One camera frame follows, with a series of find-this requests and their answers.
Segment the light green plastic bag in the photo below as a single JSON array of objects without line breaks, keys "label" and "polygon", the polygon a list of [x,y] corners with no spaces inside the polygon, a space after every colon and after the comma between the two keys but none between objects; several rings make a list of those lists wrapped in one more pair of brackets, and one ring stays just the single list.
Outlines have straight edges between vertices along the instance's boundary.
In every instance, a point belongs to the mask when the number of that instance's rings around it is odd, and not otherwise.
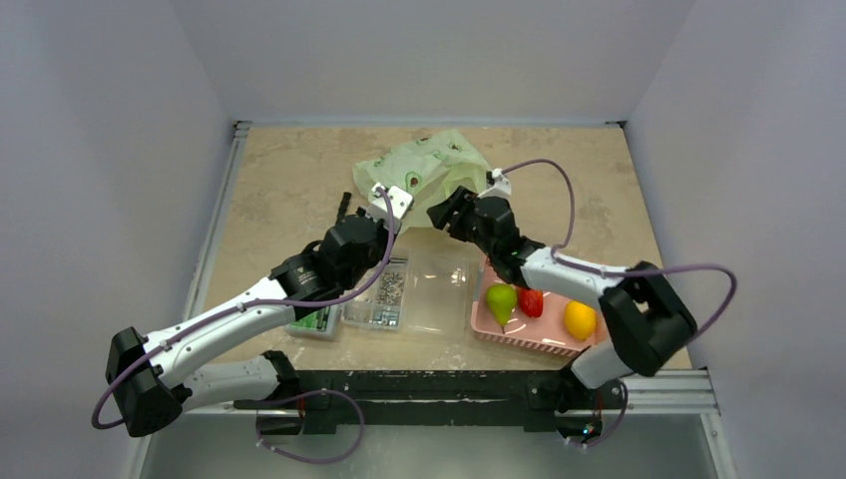
[{"label": "light green plastic bag", "polygon": [[401,230],[430,229],[426,210],[445,200],[459,187],[480,193],[487,188],[492,167],[457,130],[438,132],[392,148],[375,160],[352,168],[353,182],[363,196],[375,184],[399,187],[413,197]]}]

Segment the yellow fake fruit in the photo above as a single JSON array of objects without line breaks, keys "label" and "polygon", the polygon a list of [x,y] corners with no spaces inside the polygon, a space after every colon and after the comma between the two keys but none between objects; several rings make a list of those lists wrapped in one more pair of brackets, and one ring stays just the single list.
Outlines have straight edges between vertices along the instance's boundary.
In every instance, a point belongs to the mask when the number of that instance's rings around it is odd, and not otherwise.
[{"label": "yellow fake fruit", "polygon": [[494,320],[505,332],[506,326],[512,319],[514,309],[518,306],[517,291],[509,284],[493,283],[486,290],[485,302],[493,314]]}]

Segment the orange fake fruit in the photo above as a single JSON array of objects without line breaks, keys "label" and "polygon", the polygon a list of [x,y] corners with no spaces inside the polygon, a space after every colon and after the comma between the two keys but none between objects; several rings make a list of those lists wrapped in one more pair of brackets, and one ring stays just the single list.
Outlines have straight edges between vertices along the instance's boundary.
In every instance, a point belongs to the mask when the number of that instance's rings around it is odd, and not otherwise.
[{"label": "orange fake fruit", "polygon": [[544,313],[544,293],[536,289],[518,289],[518,307],[529,318],[539,318]]}]

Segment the yellow orange fake lemon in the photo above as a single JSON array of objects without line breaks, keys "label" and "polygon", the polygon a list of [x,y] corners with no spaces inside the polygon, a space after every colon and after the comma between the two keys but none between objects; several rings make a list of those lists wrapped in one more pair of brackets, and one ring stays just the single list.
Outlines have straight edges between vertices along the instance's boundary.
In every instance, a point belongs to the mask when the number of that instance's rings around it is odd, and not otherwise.
[{"label": "yellow orange fake lemon", "polygon": [[590,339],[598,327],[597,312],[586,304],[571,300],[565,306],[563,324],[567,333],[579,342]]}]

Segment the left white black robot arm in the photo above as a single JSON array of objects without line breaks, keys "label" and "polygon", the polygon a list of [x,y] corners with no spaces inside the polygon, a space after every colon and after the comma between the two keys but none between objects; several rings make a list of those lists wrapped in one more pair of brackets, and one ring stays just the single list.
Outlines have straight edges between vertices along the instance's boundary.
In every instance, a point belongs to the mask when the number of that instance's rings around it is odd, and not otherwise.
[{"label": "left white black robot arm", "polygon": [[92,426],[125,426],[130,436],[144,437],[207,405],[283,408],[304,402],[307,395],[282,352],[267,351],[238,363],[216,364],[214,359],[264,332],[362,294],[359,281],[366,274],[377,277],[387,266],[398,225],[386,212],[358,210],[237,297],[170,328],[118,332],[107,361],[108,387],[96,402]]}]

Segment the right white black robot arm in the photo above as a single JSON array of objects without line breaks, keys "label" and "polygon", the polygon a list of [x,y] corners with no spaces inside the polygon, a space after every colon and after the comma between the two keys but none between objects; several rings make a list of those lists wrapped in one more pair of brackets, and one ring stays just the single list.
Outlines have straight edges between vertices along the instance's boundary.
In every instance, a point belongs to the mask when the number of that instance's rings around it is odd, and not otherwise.
[{"label": "right white black robot arm", "polygon": [[427,211],[432,226],[474,244],[507,284],[564,296],[601,313],[608,340],[581,353],[560,380],[563,398],[583,406],[600,387],[632,373],[653,376],[698,331],[657,267],[608,266],[558,255],[521,234],[508,200],[459,188]]}]

